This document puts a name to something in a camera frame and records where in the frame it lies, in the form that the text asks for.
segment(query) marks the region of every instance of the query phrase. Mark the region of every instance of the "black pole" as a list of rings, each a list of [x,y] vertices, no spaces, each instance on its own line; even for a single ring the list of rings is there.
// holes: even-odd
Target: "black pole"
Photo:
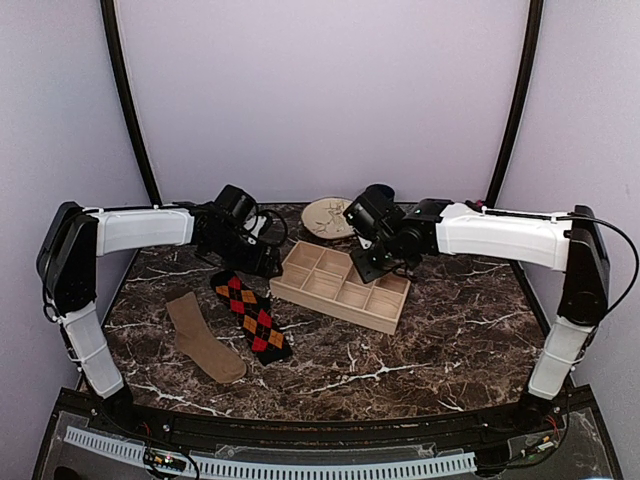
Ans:
[[[529,4],[529,18],[527,19],[527,30],[524,35],[524,45],[522,46],[522,56],[520,57],[520,68],[518,70],[518,79],[513,92],[513,100],[511,101],[511,110],[507,119],[507,126],[504,131],[500,153],[496,161],[495,169],[491,184],[487,191],[485,205],[495,207],[500,195],[500,189],[507,174],[509,160],[513,152],[513,146],[516,143],[518,127],[524,110],[524,102],[527,98],[527,90],[529,89],[529,80],[531,79],[531,71],[533,69],[533,59],[536,56],[536,46],[538,44],[538,34],[540,33],[540,23],[542,19],[542,6],[544,0],[531,0]]]
[[[111,67],[113,68],[113,76],[116,80],[116,87],[120,97],[120,105],[124,120],[129,130],[131,145],[138,162],[142,181],[147,189],[147,195],[152,205],[162,205],[160,198],[160,190],[151,170],[149,156],[142,139],[142,131],[138,123],[138,116],[133,104],[131,88],[129,87],[129,79],[127,78],[127,70],[124,64],[124,55],[122,53],[122,44],[120,43],[120,34],[118,33],[118,22],[116,19],[116,9],[113,0],[101,0],[102,21],[104,23],[104,33],[107,37],[107,46],[109,47],[109,56],[111,57]]]

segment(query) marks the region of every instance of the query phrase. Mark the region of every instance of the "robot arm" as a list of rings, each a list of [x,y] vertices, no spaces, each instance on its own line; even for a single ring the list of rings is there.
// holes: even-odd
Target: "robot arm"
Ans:
[[[158,245],[197,245],[234,270],[271,278],[282,273],[277,247],[257,241],[244,225],[256,203],[227,185],[203,205],[133,209],[85,209],[63,204],[37,260],[45,309],[61,327],[69,351],[103,399],[123,389],[96,313],[96,257]]]
[[[373,242],[351,253],[364,282],[439,254],[487,255],[565,272],[558,316],[514,421],[527,429],[547,413],[608,308],[609,260],[597,225],[588,220],[593,218],[588,207],[576,206],[573,214],[531,214],[422,200],[405,213],[367,189],[344,215]]]

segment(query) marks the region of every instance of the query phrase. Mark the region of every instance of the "small electronic component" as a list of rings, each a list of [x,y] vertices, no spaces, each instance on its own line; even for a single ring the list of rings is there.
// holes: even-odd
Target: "small electronic component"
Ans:
[[[142,462],[154,477],[163,480],[175,478],[187,468],[187,462],[176,458],[173,453],[155,448],[145,450]]]

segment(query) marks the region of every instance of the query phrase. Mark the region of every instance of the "black metal frame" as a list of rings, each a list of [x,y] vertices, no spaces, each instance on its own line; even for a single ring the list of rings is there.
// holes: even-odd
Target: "black metal frame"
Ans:
[[[90,395],[63,388],[53,409],[45,432],[33,479],[39,480],[45,466],[55,426],[60,412],[65,411],[89,419],[89,427],[122,434],[102,415],[96,400]],[[557,399],[565,406],[566,399]],[[622,478],[620,465],[591,388],[571,390],[571,411],[591,408],[605,447],[614,478]],[[450,413],[406,419],[366,422],[279,422],[243,420],[207,415],[172,412],[136,406],[136,412],[150,425],[169,425],[169,431],[160,429],[158,438],[164,442],[197,451],[215,452],[218,445],[255,446],[263,448],[295,449],[357,449],[387,446],[417,445],[435,442],[439,450],[462,448],[474,451],[483,462],[500,461],[509,455],[507,440],[513,432],[488,432],[478,428],[482,423],[496,424],[508,418],[514,405],[491,407],[472,412]]]
[[[493,171],[491,184],[485,198],[485,205],[495,207],[504,183],[504,177],[507,174],[509,160],[513,152],[513,146],[516,143],[520,120],[524,104],[527,99],[527,91],[529,90],[529,80],[531,80],[531,71],[533,70],[533,60],[536,55],[536,47],[538,45],[538,34],[540,33],[540,24],[542,21],[542,6],[544,0],[531,0],[529,4],[529,17],[527,19],[527,30],[524,34],[524,44],[522,46],[522,56],[520,57],[520,68],[518,69],[518,79],[513,91],[513,100],[511,101],[511,110],[507,119],[507,126],[504,130],[500,153]]]
[[[158,184],[153,175],[149,156],[142,137],[140,123],[136,114],[131,87],[127,76],[127,69],[122,52],[122,44],[120,42],[120,33],[118,30],[118,21],[116,17],[114,0],[101,0],[102,19],[104,22],[104,31],[109,47],[109,56],[111,57],[111,66],[113,68],[113,76],[118,88],[120,96],[120,105],[127,123],[131,145],[136,156],[140,175],[144,182],[149,200],[153,205],[162,205]],[[491,178],[491,184],[487,191],[485,204],[493,207],[498,200],[502,184],[509,166],[511,153],[515,145],[524,104],[529,89],[529,81],[533,69],[533,61],[538,44],[538,34],[540,32],[540,24],[542,20],[542,6],[544,0],[531,0],[529,4],[529,16],[527,19],[527,28],[525,31],[524,44],[522,47],[522,55],[520,58],[520,67],[518,69],[518,77],[513,92],[513,100],[511,102],[511,110],[507,119],[507,125],[500,147],[500,153],[496,161],[496,166]]]
[[[116,17],[116,9],[114,0],[101,0],[102,21],[104,23],[104,33],[107,38],[107,46],[109,47],[109,56],[111,57],[111,67],[113,68],[113,77],[116,81],[118,96],[120,97],[120,105],[122,106],[122,114],[127,124],[131,146],[136,156],[138,169],[142,176],[142,181],[147,190],[149,201],[152,205],[162,205],[160,190],[151,169],[151,162],[147,155],[147,149],[142,138],[140,123],[136,114],[133,96],[131,95],[131,87],[127,77],[127,68],[122,53],[122,44],[120,43],[120,33],[118,32],[118,20]]]

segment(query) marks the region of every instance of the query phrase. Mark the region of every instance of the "brown sock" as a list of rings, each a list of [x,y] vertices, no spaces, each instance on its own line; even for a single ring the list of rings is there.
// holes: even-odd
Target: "brown sock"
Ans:
[[[165,295],[167,310],[176,327],[176,347],[191,357],[216,382],[231,383],[242,378],[247,366],[233,351],[215,339],[207,327],[198,299],[188,289]]]

